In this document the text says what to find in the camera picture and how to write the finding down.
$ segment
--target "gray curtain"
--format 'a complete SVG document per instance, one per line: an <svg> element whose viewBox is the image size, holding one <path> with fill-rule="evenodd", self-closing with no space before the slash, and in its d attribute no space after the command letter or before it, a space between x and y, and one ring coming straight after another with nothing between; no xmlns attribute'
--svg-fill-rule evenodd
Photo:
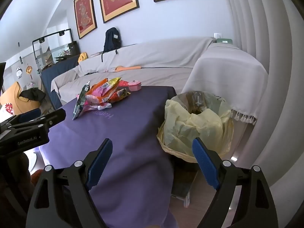
<svg viewBox="0 0 304 228"><path fill-rule="evenodd" d="M229 2L235 44L269 72L259 119L235 164L262 168L285 227L304 199L304 21L291 0Z"/></svg>

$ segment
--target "wall socket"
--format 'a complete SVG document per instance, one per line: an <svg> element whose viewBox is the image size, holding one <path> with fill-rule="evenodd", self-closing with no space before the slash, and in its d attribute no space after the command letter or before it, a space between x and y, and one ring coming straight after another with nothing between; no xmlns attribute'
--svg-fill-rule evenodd
<svg viewBox="0 0 304 228"><path fill-rule="evenodd" d="M222 34L221 34L221 33L215 33L215 34L214 34L214 37L215 37L216 39L221 39L221 38L222 38Z"/></svg>

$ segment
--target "yellow plastic bag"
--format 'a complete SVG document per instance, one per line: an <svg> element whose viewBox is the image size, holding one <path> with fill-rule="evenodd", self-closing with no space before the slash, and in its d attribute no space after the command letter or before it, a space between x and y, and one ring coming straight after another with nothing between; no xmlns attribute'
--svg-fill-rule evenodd
<svg viewBox="0 0 304 228"><path fill-rule="evenodd" d="M182 93L165 106L165 122L157 138L165 152L196 163L192 141L200 137L206 147L220 157L230 151L234 132L227 102L206 92Z"/></svg>

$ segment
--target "chair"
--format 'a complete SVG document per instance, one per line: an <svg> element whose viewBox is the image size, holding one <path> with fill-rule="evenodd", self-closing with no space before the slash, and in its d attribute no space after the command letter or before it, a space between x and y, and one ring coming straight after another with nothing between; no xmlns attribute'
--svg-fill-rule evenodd
<svg viewBox="0 0 304 228"><path fill-rule="evenodd" d="M18 82L15 82L0 96L0 104L5 105L12 103L15 115L26 113L40 107L40 102L19 97L20 93L21 87Z"/></svg>

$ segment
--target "metal bolt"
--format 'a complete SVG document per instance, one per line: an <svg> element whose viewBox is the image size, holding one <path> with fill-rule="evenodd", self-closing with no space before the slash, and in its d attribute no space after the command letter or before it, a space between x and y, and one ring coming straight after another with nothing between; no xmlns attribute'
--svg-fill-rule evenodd
<svg viewBox="0 0 304 228"><path fill-rule="evenodd" d="M74 166L76 166L76 167L82 166L82 161L81 160L76 161L74 163Z"/></svg>
<svg viewBox="0 0 304 228"><path fill-rule="evenodd" d="M230 161L225 160L223 161L223 165L229 167L231 165Z"/></svg>
<svg viewBox="0 0 304 228"><path fill-rule="evenodd" d="M257 165L255 165L255 166L253 167L253 169L254 169L256 172L259 172L259 171L261 170L261 168L258 167Z"/></svg>
<svg viewBox="0 0 304 228"><path fill-rule="evenodd" d="M51 165L47 165L44 169L45 169L45 171L50 171L52 169L52 166Z"/></svg>

